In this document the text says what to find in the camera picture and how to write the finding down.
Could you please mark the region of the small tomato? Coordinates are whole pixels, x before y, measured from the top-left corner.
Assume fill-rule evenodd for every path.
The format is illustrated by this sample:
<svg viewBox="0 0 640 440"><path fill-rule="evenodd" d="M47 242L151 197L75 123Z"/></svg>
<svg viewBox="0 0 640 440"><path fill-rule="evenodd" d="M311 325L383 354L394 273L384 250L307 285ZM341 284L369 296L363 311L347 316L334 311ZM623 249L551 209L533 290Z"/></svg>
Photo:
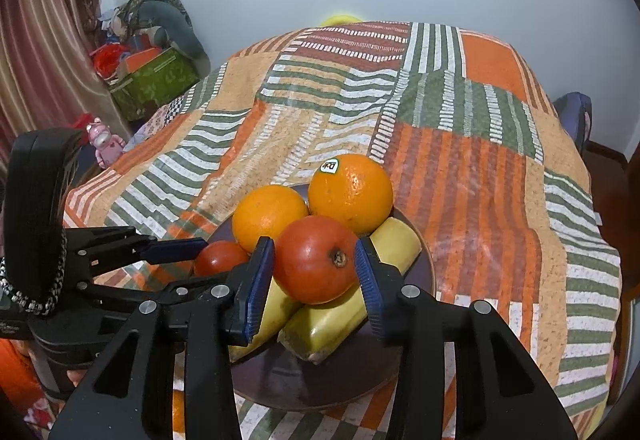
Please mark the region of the small tomato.
<svg viewBox="0 0 640 440"><path fill-rule="evenodd" d="M213 241L196 257L193 264L193 275L204 277L228 272L239 264L250 259L247 252L232 241Z"/></svg>

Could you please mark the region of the sugarcane piece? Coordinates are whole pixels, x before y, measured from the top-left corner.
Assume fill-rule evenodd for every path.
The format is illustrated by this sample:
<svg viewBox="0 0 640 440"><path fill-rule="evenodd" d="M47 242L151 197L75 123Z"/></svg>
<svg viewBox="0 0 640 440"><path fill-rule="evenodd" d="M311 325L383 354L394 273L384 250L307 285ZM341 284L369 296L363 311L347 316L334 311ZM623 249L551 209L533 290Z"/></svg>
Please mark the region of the sugarcane piece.
<svg viewBox="0 0 640 440"><path fill-rule="evenodd" d="M419 258L422 241L413 228L389 217L370 235L378 258L405 275ZM320 305L305 305L278 334L278 342L299 360L316 365L328 358L366 319L360 287Z"/></svg>
<svg viewBox="0 0 640 440"><path fill-rule="evenodd" d="M245 356L249 356L250 353L253 353L265 345L266 342L269 342L272 337L277 336L283 326L301 306L298 301L288 296L279 284L272 279L264 313L262 313L262 322L260 323L257 334L246 347L229 347L230 362L239 362L239 360L242 360Z"/></svg>

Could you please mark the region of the plain large orange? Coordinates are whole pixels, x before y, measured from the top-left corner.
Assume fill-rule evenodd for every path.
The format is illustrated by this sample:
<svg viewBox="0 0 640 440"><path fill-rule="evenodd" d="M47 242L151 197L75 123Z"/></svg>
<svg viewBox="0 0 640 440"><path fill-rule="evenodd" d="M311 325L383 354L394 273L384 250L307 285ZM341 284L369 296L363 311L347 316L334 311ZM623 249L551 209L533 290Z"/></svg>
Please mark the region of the plain large orange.
<svg viewBox="0 0 640 440"><path fill-rule="evenodd" d="M266 185L242 198L231 218L232 235L248 253L258 239L277 239L293 222L305 218L309 211L305 200L292 187Z"/></svg>

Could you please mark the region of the large tomato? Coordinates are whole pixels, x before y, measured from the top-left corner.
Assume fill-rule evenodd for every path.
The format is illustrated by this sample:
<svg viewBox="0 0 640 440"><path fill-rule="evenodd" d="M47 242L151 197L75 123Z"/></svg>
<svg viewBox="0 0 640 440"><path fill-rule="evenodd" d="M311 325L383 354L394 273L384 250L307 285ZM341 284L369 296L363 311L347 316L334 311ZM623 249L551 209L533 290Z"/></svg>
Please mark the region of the large tomato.
<svg viewBox="0 0 640 440"><path fill-rule="evenodd" d="M273 277L302 304L324 304L347 293L357 282L357 235L322 215L291 223L276 240Z"/></svg>

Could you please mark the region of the stickered large orange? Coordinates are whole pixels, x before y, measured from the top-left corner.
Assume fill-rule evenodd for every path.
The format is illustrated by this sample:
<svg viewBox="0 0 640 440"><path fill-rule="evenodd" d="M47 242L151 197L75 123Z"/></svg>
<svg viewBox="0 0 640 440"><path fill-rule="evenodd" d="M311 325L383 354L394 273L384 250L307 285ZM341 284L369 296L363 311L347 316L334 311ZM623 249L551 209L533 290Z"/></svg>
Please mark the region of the stickered large orange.
<svg viewBox="0 0 640 440"><path fill-rule="evenodd" d="M329 217L357 235L375 231L392 213L390 177L376 161L358 154L324 160L308 185L312 215Z"/></svg>

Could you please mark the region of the small tangerine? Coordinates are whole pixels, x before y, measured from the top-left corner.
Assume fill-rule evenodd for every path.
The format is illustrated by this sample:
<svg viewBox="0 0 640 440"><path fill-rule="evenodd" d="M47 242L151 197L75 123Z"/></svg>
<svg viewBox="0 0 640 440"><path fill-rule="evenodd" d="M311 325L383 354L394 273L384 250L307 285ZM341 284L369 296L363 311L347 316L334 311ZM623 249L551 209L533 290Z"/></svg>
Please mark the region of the small tangerine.
<svg viewBox="0 0 640 440"><path fill-rule="evenodd" d="M184 394L180 390L172 391L172 430L184 434Z"/></svg>

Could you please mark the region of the pink toy figure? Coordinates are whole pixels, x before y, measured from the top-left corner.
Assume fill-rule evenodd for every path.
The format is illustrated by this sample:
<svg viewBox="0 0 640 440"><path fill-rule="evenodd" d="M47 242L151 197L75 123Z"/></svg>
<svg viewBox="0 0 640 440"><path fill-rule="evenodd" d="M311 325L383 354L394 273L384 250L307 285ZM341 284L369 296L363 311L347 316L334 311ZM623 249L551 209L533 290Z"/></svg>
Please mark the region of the pink toy figure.
<svg viewBox="0 0 640 440"><path fill-rule="evenodd" d="M114 165L124 153L126 142L118 134L111 131L100 118L96 118L86 126L89 143L94 147L96 162L101 169Z"/></svg>

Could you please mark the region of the green cardboard box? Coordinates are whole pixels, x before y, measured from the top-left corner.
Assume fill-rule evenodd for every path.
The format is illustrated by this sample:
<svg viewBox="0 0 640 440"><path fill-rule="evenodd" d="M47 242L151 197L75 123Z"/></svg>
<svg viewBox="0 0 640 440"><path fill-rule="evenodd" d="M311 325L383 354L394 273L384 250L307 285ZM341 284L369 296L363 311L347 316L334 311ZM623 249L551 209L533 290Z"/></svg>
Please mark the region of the green cardboard box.
<svg viewBox="0 0 640 440"><path fill-rule="evenodd" d="M186 93L198 80L190 59L168 48L111 86L110 93L122 118L139 121L149 119L154 111Z"/></svg>

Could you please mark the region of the striped red curtain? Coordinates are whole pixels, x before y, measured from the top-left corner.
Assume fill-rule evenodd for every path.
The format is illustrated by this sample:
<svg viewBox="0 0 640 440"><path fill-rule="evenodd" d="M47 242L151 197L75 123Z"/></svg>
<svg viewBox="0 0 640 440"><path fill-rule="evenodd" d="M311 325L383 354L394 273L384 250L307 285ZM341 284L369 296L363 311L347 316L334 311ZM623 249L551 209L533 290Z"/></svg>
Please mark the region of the striped red curtain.
<svg viewBox="0 0 640 440"><path fill-rule="evenodd" d="M100 0L1 0L1 159L17 135L70 127L83 114L129 132L91 53Z"/></svg>

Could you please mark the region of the striped patchwork bed cover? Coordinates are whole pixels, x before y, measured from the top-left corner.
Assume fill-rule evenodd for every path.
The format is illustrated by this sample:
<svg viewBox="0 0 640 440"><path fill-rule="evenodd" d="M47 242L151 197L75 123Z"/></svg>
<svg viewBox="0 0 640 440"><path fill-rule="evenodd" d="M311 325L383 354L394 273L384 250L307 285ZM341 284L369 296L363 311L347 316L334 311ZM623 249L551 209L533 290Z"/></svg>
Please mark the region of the striped patchwork bed cover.
<svg viewBox="0 0 640 440"><path fill-rule="evenodd" d="M620 255L599 232L582 157L511 45L423 22L307 28L239 51L162 117L70 192L66 224L209 237L251 189L366 155L424 238L437 297L489 301L578 436L596 429Z"/></svg>

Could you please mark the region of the grey purple backpack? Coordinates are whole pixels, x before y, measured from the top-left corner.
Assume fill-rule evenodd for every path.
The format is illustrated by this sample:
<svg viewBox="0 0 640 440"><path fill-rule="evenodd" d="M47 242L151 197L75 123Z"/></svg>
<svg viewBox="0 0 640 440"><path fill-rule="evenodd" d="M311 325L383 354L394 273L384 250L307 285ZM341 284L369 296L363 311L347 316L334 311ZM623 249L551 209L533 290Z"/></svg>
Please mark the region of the grey purple backpack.
<svg viewBox="0 0 640 440"><path fill-rule="evenodd" d="M573 140L578 153L585 152L592 128L592 104L588 95L570 92L553 102L563 129Z"/></svg>

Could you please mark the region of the yellow round cushion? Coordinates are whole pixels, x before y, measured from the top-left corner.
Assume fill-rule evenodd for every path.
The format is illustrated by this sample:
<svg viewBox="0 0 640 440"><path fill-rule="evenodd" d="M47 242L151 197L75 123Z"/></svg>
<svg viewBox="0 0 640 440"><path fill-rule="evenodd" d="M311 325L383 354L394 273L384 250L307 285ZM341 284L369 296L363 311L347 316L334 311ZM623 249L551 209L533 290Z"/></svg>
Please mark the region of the yellow round cushion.
<svg viewBox="0 0 640 440"><path fill-rule="evenodd" d="M337 27L349 24L359 24L360 22L361 19L359 19L358 17L347 14L339 14L326 18L321 23L321 27Z"/></svg>

